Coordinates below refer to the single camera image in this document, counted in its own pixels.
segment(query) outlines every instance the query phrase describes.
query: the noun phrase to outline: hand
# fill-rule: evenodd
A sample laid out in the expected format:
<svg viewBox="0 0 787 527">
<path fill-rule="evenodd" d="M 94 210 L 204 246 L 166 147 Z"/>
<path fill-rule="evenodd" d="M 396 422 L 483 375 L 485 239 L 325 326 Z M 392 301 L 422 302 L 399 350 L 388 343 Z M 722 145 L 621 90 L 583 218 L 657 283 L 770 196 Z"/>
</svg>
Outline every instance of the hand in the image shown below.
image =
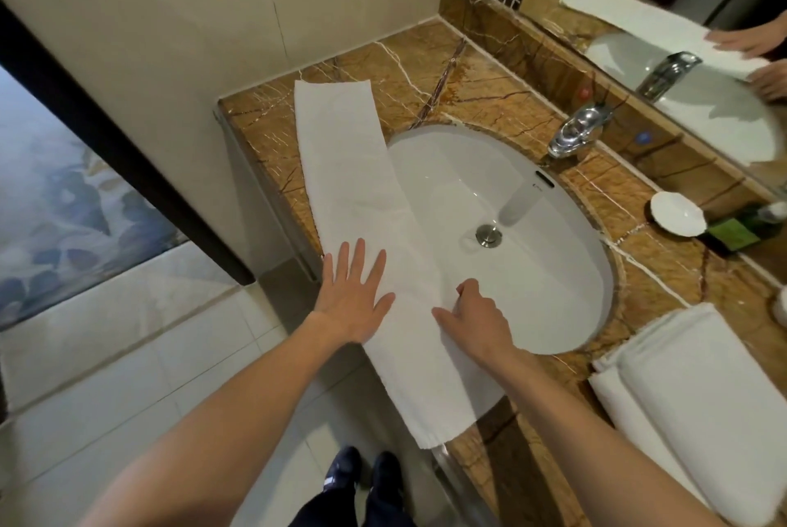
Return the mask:
<svg viewBox="0 0 787 527">
<path fill-rule="evenodd" d="M 772 22 L 757 25 L 747 30 L 724 32 L 713 30 L 708 32 L 705 40 L 717 42 L 719 51 L 740 51 L 744 59 L 753 59 L 772 51 L 787 36 L 787 18 L 779 15 Z"/>
<path fill-rule="evenodd" d="M 748 80 L 764 100 L 787 98 L 787 59 L 760 67 L 748 76 Z"/>
<path fill-rule="evenodd" d="M 365 283 L 360 281 L 364 271 L 366 243 L 359 239 L 355 244 L 353 263 L 349 265 L 349 243 L 339 248 L 339 260 L 334 278 L 333 256 L 323 259 L 323 286 L 314 304 L 314 313 L 338 331 L 343 343 L 365 343 L 390 310 L 396 295 L 388 293 L 375 305 L 377 287 L 386 267 L 386 251 L 380 250 Z"/>
<path fill-rule="evenodd" d="M 459 348 L 487 370 L 506 355 L 517 352 L 511 328 L 494 300 L 478 292 L 478 281 L 468 278 L 457 287 L 457 313 L 434 307 L 432 315 Z"/>
</svg>

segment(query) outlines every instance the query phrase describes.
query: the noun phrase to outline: sink drain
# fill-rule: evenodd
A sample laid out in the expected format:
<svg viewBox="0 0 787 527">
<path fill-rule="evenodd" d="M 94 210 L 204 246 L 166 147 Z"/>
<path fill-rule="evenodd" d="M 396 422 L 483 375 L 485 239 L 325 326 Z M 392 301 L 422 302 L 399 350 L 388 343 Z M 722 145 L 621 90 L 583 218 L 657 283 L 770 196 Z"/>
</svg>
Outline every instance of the sink drain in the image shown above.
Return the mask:
<svg viewBox="0 0 787 527">
<path fill-rule="evenodd" d="M 503 243 L 503 234 L 494 225 L 481 225 L 475 230 L 475 238 L 485 248 L 496 248 Z"/>
</svg>

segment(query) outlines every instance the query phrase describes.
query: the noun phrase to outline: dark shoe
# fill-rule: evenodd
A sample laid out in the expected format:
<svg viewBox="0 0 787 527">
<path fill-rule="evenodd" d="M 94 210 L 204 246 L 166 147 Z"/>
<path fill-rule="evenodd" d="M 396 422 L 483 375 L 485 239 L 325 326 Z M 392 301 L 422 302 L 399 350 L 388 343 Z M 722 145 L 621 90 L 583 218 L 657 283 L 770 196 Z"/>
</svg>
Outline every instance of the dark shoe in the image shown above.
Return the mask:
<svg viewBox="0 0 787 527">
<path fill-rule="evenodd" d="M 323 482 L 323 492 L 337 488 L 351 488 L 353 492 L 357 490 L 363 464 L 357 448 L 354 446 L 342 448 L 333 463 L 330 463 Z"/>
<path fill-rule="evenodd" d="M 405 482 L 401 477 L 399 459 L 394 453 L 381 452 L 375 460 L 369 495 L 398 509 L 405 507 Z"/>
</svg>

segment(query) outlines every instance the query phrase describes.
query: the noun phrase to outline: reflected faucet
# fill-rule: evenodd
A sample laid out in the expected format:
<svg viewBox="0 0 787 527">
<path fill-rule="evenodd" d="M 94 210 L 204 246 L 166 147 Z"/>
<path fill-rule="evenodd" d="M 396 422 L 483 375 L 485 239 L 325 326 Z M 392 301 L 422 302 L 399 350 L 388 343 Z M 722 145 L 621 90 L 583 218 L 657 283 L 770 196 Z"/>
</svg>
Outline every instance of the reflected faucet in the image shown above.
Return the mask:
<svg viewBox="0 0 787 527">
<path fill-rule="evenodd" d="M 656 102 L 672 86 L 680 82 L 702 59 L 690 52 L 676 52 L 669 55 L 653 68 L 637 87 L 637 94 L 648 102 Z"/>
<path fill-rule="evenodd" d="M 577 154 L 600 137 L 610 119 L 612 108 L 605 104 L 590 102 L 579 107 L 557 130 L 547 146 L 547 154 L 554 159 Z"/>
</svg>

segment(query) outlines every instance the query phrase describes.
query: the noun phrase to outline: sink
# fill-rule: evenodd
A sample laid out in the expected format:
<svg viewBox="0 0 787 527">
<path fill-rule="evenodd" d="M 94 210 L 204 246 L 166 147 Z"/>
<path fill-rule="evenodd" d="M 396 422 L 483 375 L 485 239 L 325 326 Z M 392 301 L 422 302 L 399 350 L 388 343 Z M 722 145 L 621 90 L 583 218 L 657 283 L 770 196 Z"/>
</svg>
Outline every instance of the sink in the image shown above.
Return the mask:
<svg viewBox="0 0 787 527">
<path fill-rule="evenodd" d="M 668 52 L 628 34 L 606 34 L 585 56 L 635 90 Z M 655 107 L 740 164 L 779 158 L 785 149 L 777 119 L 743 82 L 702 65 L 691 70 Z"/>
<path fill-rule="evenodd" d="M 397 135 L 389 154 L 445 279 L 477 278 L 517 347 L 562 353 L 598 333 L 612 305 L 612 268 L 598 232 L 546 172 L 454 125 Z"/>
</svg>

